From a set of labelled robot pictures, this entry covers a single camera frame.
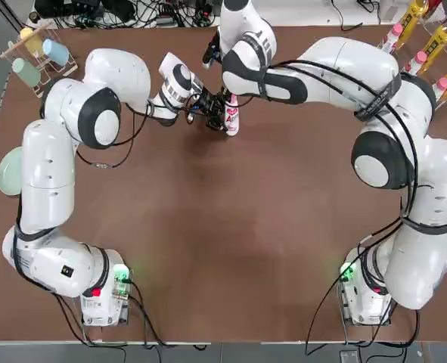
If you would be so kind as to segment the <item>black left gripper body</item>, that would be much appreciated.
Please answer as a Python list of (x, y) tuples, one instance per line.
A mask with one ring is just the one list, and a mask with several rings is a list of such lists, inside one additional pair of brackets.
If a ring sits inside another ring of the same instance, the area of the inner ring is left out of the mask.
[(199, 111), (206, 116), (218, 116), (218, 98), (206, 87), (203, 87), (191, 97), (191, 111)]

